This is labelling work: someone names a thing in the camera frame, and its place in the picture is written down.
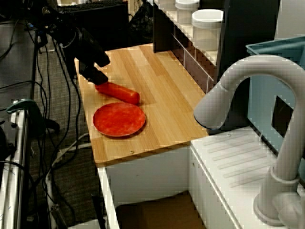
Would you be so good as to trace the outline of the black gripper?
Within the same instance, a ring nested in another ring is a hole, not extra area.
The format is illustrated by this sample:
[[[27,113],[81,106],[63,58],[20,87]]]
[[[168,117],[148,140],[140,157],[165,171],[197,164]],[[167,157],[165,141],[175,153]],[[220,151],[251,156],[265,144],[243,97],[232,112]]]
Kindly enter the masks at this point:
[[[72,42],[76,57],[81,57],[85,62],[95,62],[99,67],[110,63],[108,55],[103,51],[96,39],[84,28],[75,29],[75,38]],[[88,82],[101,85],[108,82],[108,77],[99,71],[93,63],[79,63],[79,73]]]

